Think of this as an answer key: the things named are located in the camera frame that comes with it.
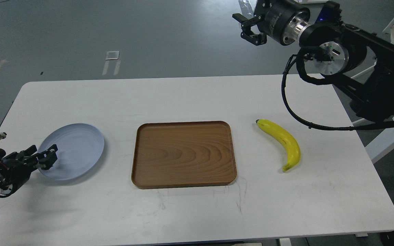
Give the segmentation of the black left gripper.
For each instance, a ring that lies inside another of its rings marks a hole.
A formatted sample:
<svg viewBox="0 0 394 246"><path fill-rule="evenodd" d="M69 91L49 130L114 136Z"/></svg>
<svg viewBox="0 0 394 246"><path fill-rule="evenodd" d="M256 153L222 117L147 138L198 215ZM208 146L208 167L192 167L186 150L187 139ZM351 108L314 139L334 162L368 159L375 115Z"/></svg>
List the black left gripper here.
<svg viewBox="0 0 394 246"><path fill-rule="evenodd" d="M49 170L57 161L58 147L53 144L43 152L36 153L36 163L30 158L37 151L36 145L26 150L13 152L6 157L0 150L0 195L12 195L24 185L36 169Z"/></svg>

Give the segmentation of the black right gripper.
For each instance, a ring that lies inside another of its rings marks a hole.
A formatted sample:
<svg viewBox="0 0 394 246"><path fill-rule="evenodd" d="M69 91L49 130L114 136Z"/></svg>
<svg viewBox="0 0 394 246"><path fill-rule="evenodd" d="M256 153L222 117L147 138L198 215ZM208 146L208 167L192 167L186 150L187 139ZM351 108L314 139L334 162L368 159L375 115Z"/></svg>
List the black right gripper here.
<svg viewBox="0 0 394 246"><path fill-rule="evenodd" d="M283 46L292 44L311 17L311 11L294 0L258 0L254 14L250 19L240 13L232 17L239 22L241 38L255 46L266 44L267 36ZM254 26L260 33L252 30Z"/></svg>

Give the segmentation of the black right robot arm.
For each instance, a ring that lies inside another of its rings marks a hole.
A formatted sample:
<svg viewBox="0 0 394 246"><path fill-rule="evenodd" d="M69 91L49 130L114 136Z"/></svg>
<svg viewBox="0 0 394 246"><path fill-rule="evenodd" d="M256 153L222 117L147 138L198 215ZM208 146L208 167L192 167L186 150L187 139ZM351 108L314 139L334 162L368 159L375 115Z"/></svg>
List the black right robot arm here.
<svg viewBox="0 0 394 246"><path fill-rule="evenodd" d="M340 5L327 1L314 23L311 11L294 0L258 0L251 18L240 13L241 37L253 45L272 38L282 46L297 42L283 71L283 103L298 122L324 131L394 128L394 44L341 20ZM302 119L289 106L286 78L295 66L300 78L314 85L333 85L350 99L350 107L369 124L331 127Z"/></svg>

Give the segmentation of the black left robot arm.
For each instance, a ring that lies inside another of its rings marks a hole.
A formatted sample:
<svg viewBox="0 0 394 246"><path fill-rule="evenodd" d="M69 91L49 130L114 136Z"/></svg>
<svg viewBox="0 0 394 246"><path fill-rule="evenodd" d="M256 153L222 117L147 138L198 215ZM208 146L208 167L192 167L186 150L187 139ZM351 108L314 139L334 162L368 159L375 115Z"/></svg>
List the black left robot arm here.
<svg viewBox="0 0 394 246"><path fill-rule="evenodd" d="M6 133L1 132L0 140L5 138ZM34 171L52 168L58 160L57 151L56 144L42 152L38 152L35 145L10 154L0 149L0 198L7 198L17 192L30 179Z"/></svg>

